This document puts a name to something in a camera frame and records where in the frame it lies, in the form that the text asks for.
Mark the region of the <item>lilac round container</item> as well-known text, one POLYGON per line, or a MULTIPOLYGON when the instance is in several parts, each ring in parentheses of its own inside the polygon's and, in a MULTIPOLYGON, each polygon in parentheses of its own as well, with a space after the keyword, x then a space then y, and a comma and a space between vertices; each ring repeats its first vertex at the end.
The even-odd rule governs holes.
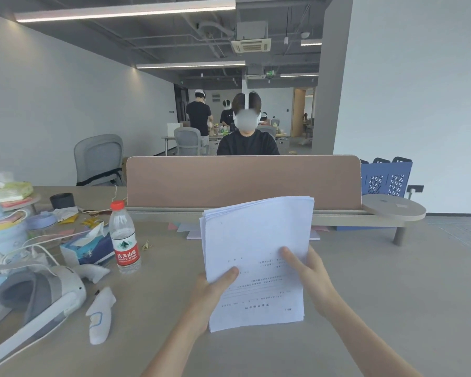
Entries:
POLYGON ((57 217, 51 212, 41 212, 26 219, 26 229, 31 233, 42 233, 58 223, 57 217))

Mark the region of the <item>clear red-capped water bottle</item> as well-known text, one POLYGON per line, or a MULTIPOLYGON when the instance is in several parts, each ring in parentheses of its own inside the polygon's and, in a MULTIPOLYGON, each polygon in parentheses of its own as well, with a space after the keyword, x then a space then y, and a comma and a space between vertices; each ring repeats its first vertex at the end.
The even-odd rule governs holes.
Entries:
POLYGON ((132 274, 141 267, 136 228, 123 200, 110 204, 109 235, 118 269, 122 274, 132 274))

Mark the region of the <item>blue perforated file organizer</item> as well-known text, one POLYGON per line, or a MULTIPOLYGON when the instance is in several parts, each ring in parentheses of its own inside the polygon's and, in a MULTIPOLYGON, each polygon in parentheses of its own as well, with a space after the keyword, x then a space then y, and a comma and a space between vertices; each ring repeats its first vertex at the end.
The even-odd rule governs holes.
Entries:
POLYGON ((413 162, 395 157, 392 161, 375 158, 372 163, 360 160, 361 186, 364 195, 391 195, 404 197, 413 162))

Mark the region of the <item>grey mesh office chair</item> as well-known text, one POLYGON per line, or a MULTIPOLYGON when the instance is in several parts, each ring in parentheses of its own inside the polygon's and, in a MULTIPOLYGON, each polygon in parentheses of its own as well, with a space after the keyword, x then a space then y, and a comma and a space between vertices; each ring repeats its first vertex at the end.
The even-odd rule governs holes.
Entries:
POLYGON ((200 156, 200 130, 192 127, 178 127, 174 130, 174 139, 178 156, 200 156))
POLYGON ((122 169, 124 143, 119 135, 103 134, 81 140, 74 147, 77 187, 125 186, 122 169))

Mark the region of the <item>green tissue packet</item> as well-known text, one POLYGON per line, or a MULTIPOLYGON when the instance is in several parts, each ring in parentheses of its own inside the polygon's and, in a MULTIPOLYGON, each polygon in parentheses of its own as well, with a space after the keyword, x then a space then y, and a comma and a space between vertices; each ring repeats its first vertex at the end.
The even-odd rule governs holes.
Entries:
POLYGON ((20 201, 33 194, 30 182, 16 181, 9 171, 0 171, 0 202, 20 201))

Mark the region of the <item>crumpled white tissue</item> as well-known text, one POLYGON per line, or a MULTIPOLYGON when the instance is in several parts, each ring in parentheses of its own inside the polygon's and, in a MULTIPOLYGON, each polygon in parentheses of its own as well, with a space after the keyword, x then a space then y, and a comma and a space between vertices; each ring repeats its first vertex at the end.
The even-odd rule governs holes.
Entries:
POLYGON ((63 222, 63 221, 74 221, 78 214, 80 213, 80 210, 78 207, 68 207, 68 208, 62 208, 62 209, 54 209, 53 211, 42 211, 40 212, 40 215, 53 215, 56 217, 57 222, 63 222))

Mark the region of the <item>person's left forearm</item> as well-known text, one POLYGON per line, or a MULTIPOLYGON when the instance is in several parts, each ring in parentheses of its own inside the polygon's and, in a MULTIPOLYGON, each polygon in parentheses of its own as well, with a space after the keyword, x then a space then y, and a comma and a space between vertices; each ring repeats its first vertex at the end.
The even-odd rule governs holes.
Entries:
POLYGON ((182 377, 193 346, 207 326, 207 321, 179 320, 139 377, 182 377))

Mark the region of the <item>person's left hand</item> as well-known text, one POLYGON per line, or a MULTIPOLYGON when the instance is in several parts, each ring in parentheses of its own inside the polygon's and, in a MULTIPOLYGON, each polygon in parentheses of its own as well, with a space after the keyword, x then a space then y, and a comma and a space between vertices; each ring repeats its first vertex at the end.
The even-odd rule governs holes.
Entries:
POLYGON ((199 337, 207 330, 210 317, 221 299, 210 296, 210 284, 207 281, 205 272, 199 274, 190 303, 186 309, 185 317, 196 337, 199 337))

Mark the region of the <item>person's right forearm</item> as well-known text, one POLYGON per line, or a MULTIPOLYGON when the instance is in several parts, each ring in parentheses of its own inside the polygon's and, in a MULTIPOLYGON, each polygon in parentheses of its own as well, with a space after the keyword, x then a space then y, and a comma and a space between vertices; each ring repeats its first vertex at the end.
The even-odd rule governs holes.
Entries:
POLYGON ((423 377, 341 298, 332 300, 323 310, 364 377, 423 377))

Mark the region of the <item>stack of white printed papers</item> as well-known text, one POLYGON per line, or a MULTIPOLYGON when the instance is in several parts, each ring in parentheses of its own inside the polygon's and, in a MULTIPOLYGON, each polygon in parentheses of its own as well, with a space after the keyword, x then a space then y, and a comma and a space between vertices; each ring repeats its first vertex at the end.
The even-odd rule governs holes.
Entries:
POLYGON ((207 281, 218 280, 232 267, 239 270, 209 319, 211 333, 304 320, 303 287, 281 248, 306 260, 313 209, 313 197, 283 196, 203 212, 199 221, 207 281))

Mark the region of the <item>white headset with grey padding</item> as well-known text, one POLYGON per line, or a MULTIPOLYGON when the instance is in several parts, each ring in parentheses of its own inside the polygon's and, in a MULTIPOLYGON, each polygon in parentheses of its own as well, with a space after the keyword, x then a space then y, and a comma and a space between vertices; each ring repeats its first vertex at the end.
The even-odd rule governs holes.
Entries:
POLYGON ((0 362, 42 339, 86 301, 81 277, 66 266, 11 273, 0 285, 0 304, 24 313, 22 326, 0 344, 0 362))

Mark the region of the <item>person's right hand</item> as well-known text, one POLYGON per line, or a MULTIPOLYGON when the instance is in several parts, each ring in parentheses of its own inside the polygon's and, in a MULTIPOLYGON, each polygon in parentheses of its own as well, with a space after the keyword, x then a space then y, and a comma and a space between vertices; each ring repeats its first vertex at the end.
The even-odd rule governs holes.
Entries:
POLYGON ((309 274, 305 278, 299 277, 302 286, 312 299, 316 311, 328 319, 330 308, 338 297, 338 293, 329 278, 322 259, 311 246, 308 247, 304 263, 309 267, 309 274))

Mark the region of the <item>black cup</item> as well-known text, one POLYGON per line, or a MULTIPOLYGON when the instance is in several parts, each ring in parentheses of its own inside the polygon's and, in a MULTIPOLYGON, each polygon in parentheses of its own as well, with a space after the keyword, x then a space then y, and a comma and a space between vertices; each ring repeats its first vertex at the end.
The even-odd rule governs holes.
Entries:
POLYGON ((70 192, 57 193, 49 198, 53 209, 76 207, 74 195, 70 192))

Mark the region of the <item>wooden door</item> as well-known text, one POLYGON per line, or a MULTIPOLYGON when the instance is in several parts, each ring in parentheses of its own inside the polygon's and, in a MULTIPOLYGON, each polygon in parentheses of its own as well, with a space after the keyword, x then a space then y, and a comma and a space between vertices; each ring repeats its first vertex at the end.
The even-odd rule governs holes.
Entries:
POLYGON ((295 88, 291 121, 291 137, 301 137, 303 133, 303 116, 305 111, 306 90, 295 88))

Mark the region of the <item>white hand controller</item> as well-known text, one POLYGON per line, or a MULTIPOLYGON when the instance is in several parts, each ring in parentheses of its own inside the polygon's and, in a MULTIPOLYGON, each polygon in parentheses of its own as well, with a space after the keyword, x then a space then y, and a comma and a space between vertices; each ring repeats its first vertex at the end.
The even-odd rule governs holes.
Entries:
POLYGON ((103 288, 95 295, 95 298, 86 312, 89 317, 89 341, 91 345, 104 343, 111 329, 111 309, 116 303, 109 286, 103 288))
POLYGON ((96 264, 82 264, 73 267, 72 270, 81 279, 87 279, 93 284, 97 284, 101 279, 110 273, 110 269, 96 264))

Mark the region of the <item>white paper sheet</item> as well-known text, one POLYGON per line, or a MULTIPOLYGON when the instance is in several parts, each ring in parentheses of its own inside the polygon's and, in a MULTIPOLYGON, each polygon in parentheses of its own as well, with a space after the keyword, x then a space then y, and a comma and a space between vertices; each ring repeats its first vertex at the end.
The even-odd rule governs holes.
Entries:
MULTIPOLYGON (((326 227, 312 226, 310 229, 309 240, 310 241, 319 241, 320 234, 319 229, 327 229, 326 227)), ((201 231, 200 230, 191 230, 186 236, 187 240, 201 240, 201 231)))

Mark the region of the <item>blue tissue box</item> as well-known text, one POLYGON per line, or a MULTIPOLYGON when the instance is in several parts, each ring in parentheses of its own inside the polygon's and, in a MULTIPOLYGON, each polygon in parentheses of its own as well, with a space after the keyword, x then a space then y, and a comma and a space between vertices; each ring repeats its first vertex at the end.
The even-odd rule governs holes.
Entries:
POLYGON ((102 265, 114 256, 108 225, 98 224, 87 233, 79 233, 74 239, 60 246, 64 262, 69 267, 84 264, 102 265))

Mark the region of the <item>grey desk shelf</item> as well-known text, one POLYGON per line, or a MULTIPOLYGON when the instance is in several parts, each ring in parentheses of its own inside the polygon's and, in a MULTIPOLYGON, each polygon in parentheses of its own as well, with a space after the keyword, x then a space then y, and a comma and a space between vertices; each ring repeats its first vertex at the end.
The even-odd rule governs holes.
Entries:
MULTIPOLYGON (((200 208, 143 208, 128 209, 136 221, 193 223, 204 209, 200 208)), ((369 194, 362 196, 361 210, 313 211, 312 226, 353 228, 396 228, 393 244, 402 246, 407 228, 423 220, 427 211, 412 200, 392 196, 369 194)))

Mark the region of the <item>long ceiling light bar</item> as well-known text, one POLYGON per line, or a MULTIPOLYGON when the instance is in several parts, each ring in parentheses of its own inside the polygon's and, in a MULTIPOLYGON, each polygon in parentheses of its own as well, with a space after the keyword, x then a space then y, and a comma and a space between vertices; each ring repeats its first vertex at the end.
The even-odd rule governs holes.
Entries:
POLYGON ((243 61, 214 61, 214 62, 191 62, 191 63, 159 63, 159 64, 137 64, 136 69, 167 69, 167 70, 183 70, 183 69, 222 69, 222 68, 240 68, 245 67, 246 62, 243 61))
POLYGON ((126 18, 197 12, 225 12, 236 9, 236 0, 196 0, 170 3, 59 9, 15 13, 19 23, 40 23, 66 20, 126 18))

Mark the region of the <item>beige desk divider panel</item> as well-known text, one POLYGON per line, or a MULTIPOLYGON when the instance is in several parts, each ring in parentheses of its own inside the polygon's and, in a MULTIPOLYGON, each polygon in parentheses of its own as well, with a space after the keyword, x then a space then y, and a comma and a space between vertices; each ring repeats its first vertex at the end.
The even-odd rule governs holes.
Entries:
POLYGON ((361 210, 353 155, 151 156, 126 163, 127 202, 139 208, 219 208, 310 196, 314 209, 361 210))

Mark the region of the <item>pastel toy bottle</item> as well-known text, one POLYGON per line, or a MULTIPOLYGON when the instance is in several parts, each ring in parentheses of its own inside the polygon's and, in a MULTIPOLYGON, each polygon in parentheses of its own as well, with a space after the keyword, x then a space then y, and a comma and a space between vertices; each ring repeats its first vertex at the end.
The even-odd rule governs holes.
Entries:
POLYGON ((9 264, 23 258, 21 253, 27 241, 28 214, 24 209, 5 212, 0 204, 0 264, 9 264))

